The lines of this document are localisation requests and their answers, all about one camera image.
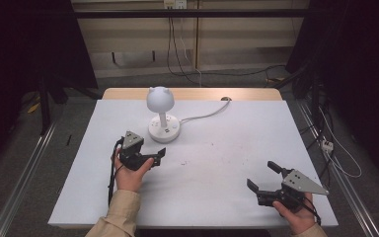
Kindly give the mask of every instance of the white lamp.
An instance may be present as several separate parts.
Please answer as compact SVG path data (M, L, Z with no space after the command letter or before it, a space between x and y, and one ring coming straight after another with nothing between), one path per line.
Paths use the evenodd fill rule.
M152 139L166 143L177 138L180 134L180 122L177 118L166 114L175 104L172 92L165 87L151 87L146 101L147 108L159 114L149 123L149 133Z

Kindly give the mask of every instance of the hand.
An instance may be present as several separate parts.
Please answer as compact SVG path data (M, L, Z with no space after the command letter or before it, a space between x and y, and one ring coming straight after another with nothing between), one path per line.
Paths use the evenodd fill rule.
M114 164L115 169L117 170L122 166L119 161L118 154L119 150L116 150ZM138 193L138 190L141 187L142 179L144 174L152 167L152 164L155 160L153 158L148 159L138 170L132 171L127 169L125 166L122 166L115 175L116 187L119 190L127 190Z
M313 201L312 194L305 193L305 197L309 201ZM308 200L304 199L304 203L313 209L312 204ZM291 232L294 235L303 233L315 224L315 216L306 208L301 208L298 212L293 213L277 200L274 201L272 205L282 216L285 217L285 219L288 220Z

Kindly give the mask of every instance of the lamp base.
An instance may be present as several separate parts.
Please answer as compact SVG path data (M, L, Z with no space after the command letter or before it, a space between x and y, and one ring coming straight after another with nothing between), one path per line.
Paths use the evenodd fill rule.
M180 121L170 115L166 115L166 127L161 126L160 117L156 116L150 120L149 123L149 134L152 139L160 143L167 143L180 134Z

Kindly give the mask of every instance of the power strip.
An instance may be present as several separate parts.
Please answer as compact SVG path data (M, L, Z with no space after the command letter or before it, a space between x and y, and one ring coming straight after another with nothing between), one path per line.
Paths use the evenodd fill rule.
M328 152L329 154L331 154L334 150L334 144L328 140L322 140L321 145L322 150Z
M165 9L175 9L175 0L164 0Z
M165 9L186 9L187 0L164 0Z

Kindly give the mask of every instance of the beige sleeve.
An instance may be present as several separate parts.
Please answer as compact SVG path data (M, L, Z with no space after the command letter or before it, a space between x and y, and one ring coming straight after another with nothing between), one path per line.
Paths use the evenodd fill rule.
M134 236L140 195L131 191L116 191L106 217L101 217L87 237Z
M291 235L291 237L328 237L322 227L315 223L308 230L298 235Z

